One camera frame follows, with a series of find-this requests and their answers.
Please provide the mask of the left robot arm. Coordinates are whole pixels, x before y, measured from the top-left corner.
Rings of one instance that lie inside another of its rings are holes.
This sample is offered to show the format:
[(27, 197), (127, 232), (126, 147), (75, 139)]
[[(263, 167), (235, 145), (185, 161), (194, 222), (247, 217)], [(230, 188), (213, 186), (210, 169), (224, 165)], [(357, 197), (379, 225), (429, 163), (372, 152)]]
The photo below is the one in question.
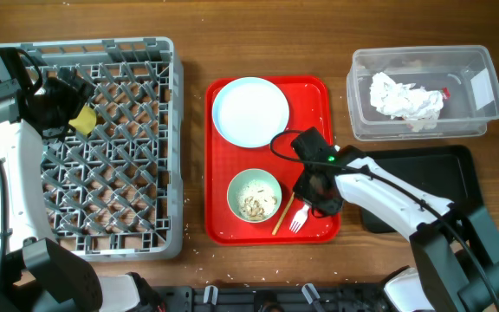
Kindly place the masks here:
[(145, 279), (99, 278), (49, 228), (42, 132), (66, 126), (92, 93), (70, 71), (33, 82), (23, 66), (0, 64), (0, 311), (165, 310)]

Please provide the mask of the light blue plate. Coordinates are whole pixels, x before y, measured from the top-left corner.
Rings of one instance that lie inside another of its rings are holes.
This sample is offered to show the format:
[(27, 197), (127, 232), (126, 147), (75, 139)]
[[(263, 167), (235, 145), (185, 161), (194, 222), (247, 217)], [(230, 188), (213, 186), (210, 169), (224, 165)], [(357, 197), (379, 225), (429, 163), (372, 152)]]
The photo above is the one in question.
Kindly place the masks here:
[(283, 132), (290, 108), (284, 93), (271, 81), (243, 77), (227, 83), (212, 101), (211, 118), (218, 133), (234, 146), (266, 146)]

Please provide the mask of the yellow plastic cup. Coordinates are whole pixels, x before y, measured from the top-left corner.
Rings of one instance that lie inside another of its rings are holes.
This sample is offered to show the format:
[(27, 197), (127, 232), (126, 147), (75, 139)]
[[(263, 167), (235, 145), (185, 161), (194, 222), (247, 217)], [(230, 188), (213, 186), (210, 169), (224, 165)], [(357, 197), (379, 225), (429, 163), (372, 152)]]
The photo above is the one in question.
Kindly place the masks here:
[(89, 106), (84, 106), (77, 117), (68, 122), (77, 133), (81, 133), (85, 136), (88, 136), (94, 130), (96, 123), (96, 113)]

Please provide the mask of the green bowl with food scraps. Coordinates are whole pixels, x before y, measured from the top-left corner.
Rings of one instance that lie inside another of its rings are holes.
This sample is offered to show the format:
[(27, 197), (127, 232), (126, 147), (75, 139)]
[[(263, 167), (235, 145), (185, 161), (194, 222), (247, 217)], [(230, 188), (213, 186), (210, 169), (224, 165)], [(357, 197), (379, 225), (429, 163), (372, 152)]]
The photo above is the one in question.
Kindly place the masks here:
[(279, 210), (282, 189), (277, 179), (262, 169), (247, 169), (229, 183), (226, 193), (230, 211), (251, 224), (264, 223)]

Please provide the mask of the white plastic fork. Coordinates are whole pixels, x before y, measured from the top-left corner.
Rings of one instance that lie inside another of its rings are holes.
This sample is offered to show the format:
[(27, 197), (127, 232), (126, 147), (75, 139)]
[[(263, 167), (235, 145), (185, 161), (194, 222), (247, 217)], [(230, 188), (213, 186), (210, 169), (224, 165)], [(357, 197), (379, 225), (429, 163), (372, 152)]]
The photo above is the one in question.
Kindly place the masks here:
[(289, 229), (292, 232), (297, 233), (302, 228), (302, 226), (307, 222), (309, 209), (310, 206), (308, 204), (305, 204), (301, 209), (299, 209), (296, 212), (289, 226)]

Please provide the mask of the wooden chopstick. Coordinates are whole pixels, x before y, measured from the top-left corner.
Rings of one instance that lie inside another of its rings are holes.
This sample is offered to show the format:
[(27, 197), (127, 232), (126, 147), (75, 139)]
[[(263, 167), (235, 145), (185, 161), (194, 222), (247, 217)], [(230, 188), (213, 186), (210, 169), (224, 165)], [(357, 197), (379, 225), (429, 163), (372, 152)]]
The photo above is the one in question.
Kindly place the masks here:
[(279, 231), (279, 229), (280, 229), (280, 227), (282, 225), (282, 222), (283, 222), (284, 218), (286, 217), (286, 215), (288, 214), (288, 211), (289, 211), (289, 209), (290, 209), (290, 207), (291, 207), (294, 199), (295, 199), (295, 194), (292, 192), (292, 194), (291, 194), (291, 196), (290, 196), (287, 204), (285, 205), (285, 207), (284, 207), (284, 209), (282, 211), (281, 216), (279, 217), (279, 219), (278, 219), (278, 221), (277, 221), (274, 229), (272, 230), (271, 234), (273, 236), (275, 236), (277, 234), (277, 232)]

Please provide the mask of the white napkin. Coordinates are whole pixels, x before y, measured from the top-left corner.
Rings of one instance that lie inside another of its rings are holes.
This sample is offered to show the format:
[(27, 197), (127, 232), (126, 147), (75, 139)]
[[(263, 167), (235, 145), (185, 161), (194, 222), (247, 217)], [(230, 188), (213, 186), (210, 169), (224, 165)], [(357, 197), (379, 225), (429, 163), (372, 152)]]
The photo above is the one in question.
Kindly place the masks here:
[(428, 91), (416, 88), (415, 83), (398, 83), (383, 72), (373, 76), (370, 87), (370, 104), (376, 111), (391, 119), (410, 121), (409, 128), (415, 133), (437, 126), (445, 99), (442, 90)]

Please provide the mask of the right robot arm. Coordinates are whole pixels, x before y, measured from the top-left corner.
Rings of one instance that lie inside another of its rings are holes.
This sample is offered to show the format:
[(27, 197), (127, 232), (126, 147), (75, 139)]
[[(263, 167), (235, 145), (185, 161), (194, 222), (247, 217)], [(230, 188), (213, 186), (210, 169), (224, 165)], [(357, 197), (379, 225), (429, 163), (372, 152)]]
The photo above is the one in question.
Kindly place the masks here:
[(294, 190), (305, 203), (323, 215), (355, 204), (410, 243), (416, 271), (387, 289), (398, 307), (499, 310), (499, 230), (484, 205), (420, 190), (353, 146), (315, 141), (292, 147), (304, 165)]

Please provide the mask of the red snack wrapper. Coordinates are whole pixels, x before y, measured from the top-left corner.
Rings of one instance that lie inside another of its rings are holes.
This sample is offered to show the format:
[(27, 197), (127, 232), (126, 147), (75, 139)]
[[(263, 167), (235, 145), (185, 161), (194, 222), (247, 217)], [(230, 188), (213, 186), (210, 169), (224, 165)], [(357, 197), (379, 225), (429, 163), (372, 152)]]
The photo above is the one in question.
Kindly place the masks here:
[(448, 88), (443, 88), (441, 93), (442, 93), (442, 96), (445, 100), (448, 100), (450, 98), (450, 92), (449, 92)]

